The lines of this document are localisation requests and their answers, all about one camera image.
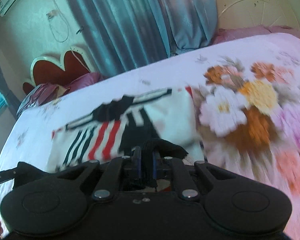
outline white flower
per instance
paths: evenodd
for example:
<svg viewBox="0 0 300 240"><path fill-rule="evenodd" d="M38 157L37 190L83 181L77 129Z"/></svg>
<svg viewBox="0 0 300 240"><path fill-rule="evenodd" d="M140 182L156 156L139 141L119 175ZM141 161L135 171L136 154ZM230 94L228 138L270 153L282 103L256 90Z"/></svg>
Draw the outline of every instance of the white flower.
<svg viewBox="0 0 300 240"><path fill-rule="evenodd" d="M202 103L199 120L202 125L210 126L218 137L223 137L234 131L239 124L247 123L247 117L241 109L248 106L244 95L218 87L214 95L208 95L206 102Z"/></svg>

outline silver bolt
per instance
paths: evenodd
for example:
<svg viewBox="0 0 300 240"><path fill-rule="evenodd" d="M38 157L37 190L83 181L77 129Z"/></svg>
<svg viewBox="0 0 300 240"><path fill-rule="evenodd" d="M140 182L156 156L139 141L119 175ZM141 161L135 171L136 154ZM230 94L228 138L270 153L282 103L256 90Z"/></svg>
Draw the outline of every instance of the silver bolt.
<svg viewBox="0 0 300 240"><path fill-rule="evenodd" d="M186 198L193 198L198 195L198 192L194 189L186 189L182 192L182 195Z"/></svg>
<svg viewBox="0 0 300 240"><path fill-rule="evenodd" d="M132 200L132 202L133 202L134 204L141 204L141 200L138 200L138 199L134 199L134 200Z"/></svg>
<svg viewBox="0 0 300 240"><path fill-rule="evenodd" d="M100 189L94 192L96 198L106 198L110 196L110 192L105 189Z"/></svg>

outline red headboard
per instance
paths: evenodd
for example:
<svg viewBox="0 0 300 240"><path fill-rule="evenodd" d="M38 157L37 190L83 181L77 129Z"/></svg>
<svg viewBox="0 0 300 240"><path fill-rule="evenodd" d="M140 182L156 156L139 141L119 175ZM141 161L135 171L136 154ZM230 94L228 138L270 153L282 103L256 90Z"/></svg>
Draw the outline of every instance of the red headboard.
<svg viewBox="0 0 300 240"><path fill-rule="evenodd" d="M53 57L36 58L31 65L32 82L24 82L23 91L29 94L34 85L44 83L65 86L90 70L94 71L84 51L77 47L72 49L64 52L60 61Z"/></svg>

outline curtain fold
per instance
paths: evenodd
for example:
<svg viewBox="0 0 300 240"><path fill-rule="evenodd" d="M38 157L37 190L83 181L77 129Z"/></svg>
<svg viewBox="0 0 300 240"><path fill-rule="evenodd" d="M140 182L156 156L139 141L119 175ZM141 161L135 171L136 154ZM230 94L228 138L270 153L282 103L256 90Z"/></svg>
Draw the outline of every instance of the curtain fold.
<svg viewBox="0 0 300 240"><path fill-rule="evenodd" d="M102 74L114 76L209 44L215 0L67 0Z"/></svg>
<svg viewBox="0 0 300 240"><path fill-rule="evenodd" d="M8 108L15 119L17 119L17 110L21 104L19 99L9 89L0 68L0 93L7 102Z"/></svg>

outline purple flower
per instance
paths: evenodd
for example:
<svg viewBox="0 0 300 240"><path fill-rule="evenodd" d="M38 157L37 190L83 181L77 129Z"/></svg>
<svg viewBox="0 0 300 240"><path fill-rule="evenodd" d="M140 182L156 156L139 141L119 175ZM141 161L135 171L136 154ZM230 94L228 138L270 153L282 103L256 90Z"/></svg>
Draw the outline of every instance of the purple flower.
<svg viewBox="0 0 300 240"><path fill-rule="evenodd" d="M294 143L300 149L300 110L290 105L271 115L274 125L283 131L287 138L292 138Z"/></svg>

